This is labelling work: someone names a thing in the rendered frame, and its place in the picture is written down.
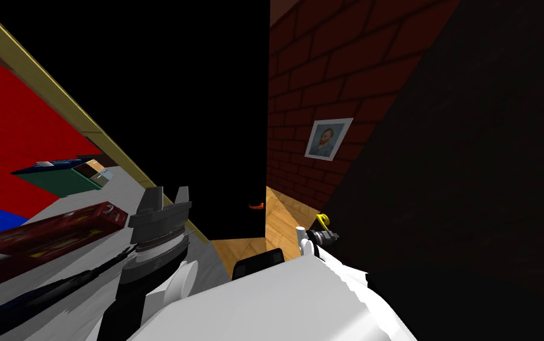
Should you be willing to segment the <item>dark red long box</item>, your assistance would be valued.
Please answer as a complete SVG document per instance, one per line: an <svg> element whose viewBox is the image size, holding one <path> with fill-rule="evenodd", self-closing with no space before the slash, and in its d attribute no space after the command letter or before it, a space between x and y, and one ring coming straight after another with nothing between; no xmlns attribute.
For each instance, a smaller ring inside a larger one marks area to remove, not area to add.
<svg viewBox="0 0 544 341"><path fill-rule="evenodd" d="M124 228L128 214L101 202L0 232L0 284Z"/></svg>

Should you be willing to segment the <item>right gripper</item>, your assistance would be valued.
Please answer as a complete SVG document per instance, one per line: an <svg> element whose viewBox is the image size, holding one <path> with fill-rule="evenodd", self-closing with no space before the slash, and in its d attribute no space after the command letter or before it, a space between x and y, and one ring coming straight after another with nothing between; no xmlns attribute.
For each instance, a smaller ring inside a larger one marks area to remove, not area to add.
<svg viewBox="0 0 544 341"><path fill-rule="evenodd" d="M313 241L316 245L331 245L338 239L339 235L330 230L313 230Z"/></svg>

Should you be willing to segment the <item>dark brown door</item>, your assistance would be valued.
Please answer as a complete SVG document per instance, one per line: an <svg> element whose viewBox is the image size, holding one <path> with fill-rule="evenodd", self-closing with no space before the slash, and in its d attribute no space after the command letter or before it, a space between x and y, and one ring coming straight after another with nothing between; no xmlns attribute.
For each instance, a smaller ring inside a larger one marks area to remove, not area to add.
<svg viewBox="0 0 544 341"><path fill-rule="evenodd" d="M417 341L544 341L544 0L460 0L325 209Z"/></svg>

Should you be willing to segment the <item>green box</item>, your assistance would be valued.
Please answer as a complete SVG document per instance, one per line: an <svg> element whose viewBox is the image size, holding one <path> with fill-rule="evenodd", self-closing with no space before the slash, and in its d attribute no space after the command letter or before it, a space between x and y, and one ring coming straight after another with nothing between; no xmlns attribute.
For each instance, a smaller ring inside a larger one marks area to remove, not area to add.
<svg viewBox="0 0 544 341"><path fill-rule="evenodd" d="M11 173L59 198L100 190L114 174L95 159L38 162Z"/></svg>

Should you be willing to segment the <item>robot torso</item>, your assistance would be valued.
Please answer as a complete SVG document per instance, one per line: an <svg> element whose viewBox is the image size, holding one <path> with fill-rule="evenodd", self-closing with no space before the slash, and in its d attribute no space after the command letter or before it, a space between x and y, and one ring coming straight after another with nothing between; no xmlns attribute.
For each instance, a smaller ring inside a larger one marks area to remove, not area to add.
<svg viewBox="0 0 544 341"><path fill-rule="evenodd" d="M363 271L301 255L171 303L128 341L416 341Z"/></svg>

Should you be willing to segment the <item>dark blue long stick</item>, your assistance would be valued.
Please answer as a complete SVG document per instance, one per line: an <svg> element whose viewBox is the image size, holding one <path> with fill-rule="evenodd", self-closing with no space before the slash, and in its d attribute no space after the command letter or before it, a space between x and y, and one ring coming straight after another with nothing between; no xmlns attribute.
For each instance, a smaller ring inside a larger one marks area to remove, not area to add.
<svg viewBox="0 0 544 341"><path fill-rule="evenodd" d="M123 250L115 258L105 262L101 266L83 271L61 281L56 281L43 287L26 292L13 300L0 305L0 335L11 331L25 323L30 318L58 303L60 300L94 281L100 274L112 268L129 256L135 246Z"/></svg>

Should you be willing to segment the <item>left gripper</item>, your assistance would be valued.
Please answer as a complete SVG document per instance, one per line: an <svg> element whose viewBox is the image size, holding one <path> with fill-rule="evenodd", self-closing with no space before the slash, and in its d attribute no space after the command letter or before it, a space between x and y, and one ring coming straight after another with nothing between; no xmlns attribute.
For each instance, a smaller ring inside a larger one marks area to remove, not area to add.
<svg viewBox="0 0 544 341"><path fill-rule="evenodd" d="M169 233L182 232L189 216L189 187L181 186L175 196L175 204L163 208L163 187L148 187L144 190L136 215L128 221L133 229L131 243L144 243Z"/></svg>

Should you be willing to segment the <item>grey table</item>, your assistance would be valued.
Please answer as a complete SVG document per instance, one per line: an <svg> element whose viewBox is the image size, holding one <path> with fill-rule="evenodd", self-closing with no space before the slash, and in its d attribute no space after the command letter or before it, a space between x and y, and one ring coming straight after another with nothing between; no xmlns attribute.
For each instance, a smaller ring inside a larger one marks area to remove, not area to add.
<svg viewBox="0 0 544 341"><path fill-rule="evenodd" d="M56 200L36 214L33 221L104 201L119 206L128 214L136 213L144 188L121 167L112 167L110 171L113 175L112 180L103 189ZM102 265L123 251L128 246L130 238L130 230L122 229L1 283L0 305L37 287ZM200 241L196 234L189 236L186 261L198 262L192 294L223 285L230 279L214 246ZM0 341L85 341L115 299L121 267L121 264L116 264L27 324L0 336Z"/></svg>

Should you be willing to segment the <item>framed portrait picture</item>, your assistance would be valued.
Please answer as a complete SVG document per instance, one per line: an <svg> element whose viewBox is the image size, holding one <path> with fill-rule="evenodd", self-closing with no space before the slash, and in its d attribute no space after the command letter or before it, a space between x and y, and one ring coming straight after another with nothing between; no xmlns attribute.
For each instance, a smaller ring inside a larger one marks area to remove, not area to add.
<svg viewBox="0 0 544 341"><path fill-rule="evenodd" d="M315 120L304 153L309 159L332 161L353 118Z"/></svg>

